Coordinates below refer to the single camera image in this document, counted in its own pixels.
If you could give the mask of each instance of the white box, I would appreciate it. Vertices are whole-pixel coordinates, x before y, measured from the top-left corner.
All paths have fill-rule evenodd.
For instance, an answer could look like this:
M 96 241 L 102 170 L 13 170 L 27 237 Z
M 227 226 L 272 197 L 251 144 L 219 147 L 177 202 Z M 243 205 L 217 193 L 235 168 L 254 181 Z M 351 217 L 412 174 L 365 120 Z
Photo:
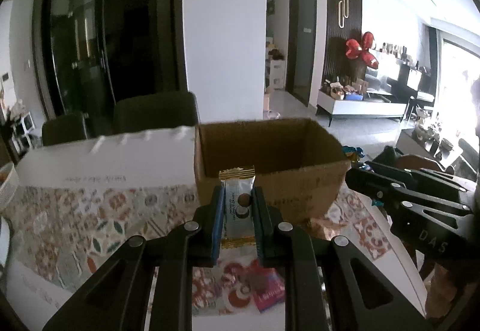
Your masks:
M 287 62 L 285 60 L 270 61 L 270 86 L 275 89 L 285 88 Z

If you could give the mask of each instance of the basket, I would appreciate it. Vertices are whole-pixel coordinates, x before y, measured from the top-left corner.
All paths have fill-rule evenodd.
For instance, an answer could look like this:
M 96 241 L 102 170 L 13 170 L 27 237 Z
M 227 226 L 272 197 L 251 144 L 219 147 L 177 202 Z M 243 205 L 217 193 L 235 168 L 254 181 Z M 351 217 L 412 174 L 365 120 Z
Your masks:
M 0 169 L 0 176 L 7 176 L 5 182 L 0 186 L 0 212 L 2 212 L 12 198 L 14 198 L 15 191 L 20 185 L 17 171 L 12 162 L 7 163 Z

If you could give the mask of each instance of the dark slatted wall panel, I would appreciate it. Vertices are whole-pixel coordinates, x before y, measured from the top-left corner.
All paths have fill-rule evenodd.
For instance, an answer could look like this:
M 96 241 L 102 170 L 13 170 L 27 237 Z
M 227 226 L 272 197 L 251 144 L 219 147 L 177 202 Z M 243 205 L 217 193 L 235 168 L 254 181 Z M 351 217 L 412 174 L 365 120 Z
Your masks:
M 351 75 L 351 66 L 345 56 L 348 39 L 362 38 L 362 0 L 349 0 L 349 18 L 345 19 L 345 27 L 338 25 L 338 2 L 327 0 L 327 27 L 325 41 L 325 61 L 323 63 L 322 80 L 336 80 L 337 76 Z

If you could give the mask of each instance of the open cardboard box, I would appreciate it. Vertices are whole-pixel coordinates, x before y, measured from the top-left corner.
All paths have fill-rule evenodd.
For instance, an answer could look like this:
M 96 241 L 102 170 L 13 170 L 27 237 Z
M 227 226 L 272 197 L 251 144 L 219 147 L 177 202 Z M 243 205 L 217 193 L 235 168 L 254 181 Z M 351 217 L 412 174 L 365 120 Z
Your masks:
M 286 221 L 323 216 L 350 168 L 340 143 L 306 118 L 201 124 L 195 137 L 200 203 L 210 203 L 218 172 L 255 166 L 255 185 Z

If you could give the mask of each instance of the gray door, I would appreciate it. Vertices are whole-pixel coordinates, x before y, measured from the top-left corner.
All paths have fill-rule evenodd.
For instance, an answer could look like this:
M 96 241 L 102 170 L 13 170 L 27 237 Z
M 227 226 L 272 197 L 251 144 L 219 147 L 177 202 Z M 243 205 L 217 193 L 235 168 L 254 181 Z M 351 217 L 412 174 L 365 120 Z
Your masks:
M 293 93 L 304 104 L 310 98 L 315 52 L 316 0 L 298 0 L 297 56 Z

